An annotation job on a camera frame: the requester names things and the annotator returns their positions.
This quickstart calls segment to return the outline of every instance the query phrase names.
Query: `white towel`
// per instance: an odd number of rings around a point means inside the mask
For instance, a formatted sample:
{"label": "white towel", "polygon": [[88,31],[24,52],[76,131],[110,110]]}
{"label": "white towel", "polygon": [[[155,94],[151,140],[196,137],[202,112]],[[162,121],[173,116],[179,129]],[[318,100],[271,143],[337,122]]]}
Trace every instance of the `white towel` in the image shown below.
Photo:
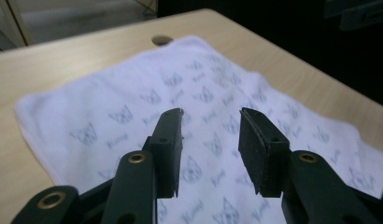
{"label": "white towel", "polygon": [[180,107],[178,198],[159,200],[159,223],[285,223],[281,199],[256,196],[238,152],[239,110],[262,111],[291,141],[319,153],[346,184],[379,198],[383,153],[351,125],[275,90],[197,36],[19,100],[21,131],[56,185],[83,193],[140,150],[159,116]]}

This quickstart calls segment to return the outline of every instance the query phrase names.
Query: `table surface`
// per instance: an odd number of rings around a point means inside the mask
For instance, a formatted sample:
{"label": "table surface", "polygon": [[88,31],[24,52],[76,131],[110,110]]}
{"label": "table surface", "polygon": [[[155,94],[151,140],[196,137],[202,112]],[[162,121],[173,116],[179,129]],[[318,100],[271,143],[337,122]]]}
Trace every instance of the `table surface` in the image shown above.
{"label": "table surface", "polygon": [[351,123],[383,151],[383,106],[209,9],[145,21],[0,53],[0,223],[9,223],[39,191],[53,185],[24,141],[14,112],[25,94],[49,91],[76,78],[156,49],[151,39],[199,35],[221,54],[311,110]]}

